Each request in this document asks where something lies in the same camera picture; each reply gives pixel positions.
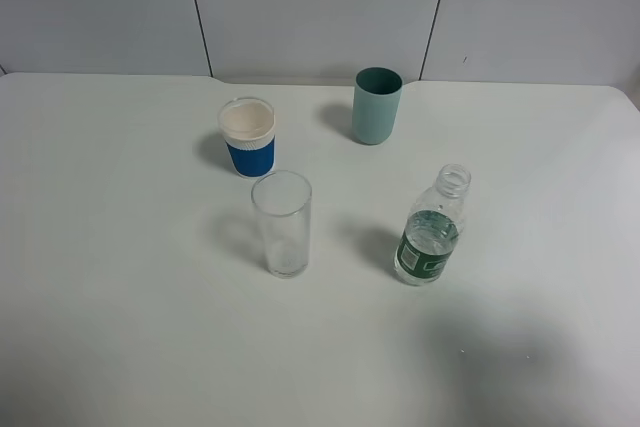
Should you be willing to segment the blue and white paper cup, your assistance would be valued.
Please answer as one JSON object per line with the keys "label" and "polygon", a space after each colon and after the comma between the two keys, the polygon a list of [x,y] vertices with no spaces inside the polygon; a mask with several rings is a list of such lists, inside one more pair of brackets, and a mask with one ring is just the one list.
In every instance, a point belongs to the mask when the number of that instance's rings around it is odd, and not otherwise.
{"label": "blue and white paper cup", "polygon": [[221,108],[217,120],[239,175],[256,178],[272,170],[276,117],[268,102],[254,97],[235,98]]}

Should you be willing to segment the tall clear drinking glass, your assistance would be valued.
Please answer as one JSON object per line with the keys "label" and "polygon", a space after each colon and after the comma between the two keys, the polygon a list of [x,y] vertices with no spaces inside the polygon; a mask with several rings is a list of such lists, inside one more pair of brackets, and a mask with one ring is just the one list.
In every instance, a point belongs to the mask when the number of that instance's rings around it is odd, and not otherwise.
{"label": "tall clear drinking glass", "polygon": [[251,201],[262,236],[267,270],[293,278],[309,265],[312,187],[301,174],[275,170],[257,180]]}

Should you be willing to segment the clear plastic water bottle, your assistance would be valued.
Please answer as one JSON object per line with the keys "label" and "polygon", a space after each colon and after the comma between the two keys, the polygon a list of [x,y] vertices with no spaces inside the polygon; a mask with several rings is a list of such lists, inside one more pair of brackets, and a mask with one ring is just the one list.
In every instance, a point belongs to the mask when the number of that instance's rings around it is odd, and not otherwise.
{"label": "clear plastic water bottle", "polygon": [[471,173],[464,166],[447,164],[416,199],[394,254],[402,282],[422,286],[441,276],[464,231],[470,186]]}

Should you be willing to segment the teal plastic cup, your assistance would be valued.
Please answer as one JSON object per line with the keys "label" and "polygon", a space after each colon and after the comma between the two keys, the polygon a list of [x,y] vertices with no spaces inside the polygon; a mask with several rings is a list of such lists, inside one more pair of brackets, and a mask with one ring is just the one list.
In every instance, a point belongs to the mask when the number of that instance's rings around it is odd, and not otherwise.
{"label": "teal plastic cup", "polygon": [[402,78],[384,67],[369,67],[356,75],[351,127],[359,142],[378,145],[390,137],[402,88]]}

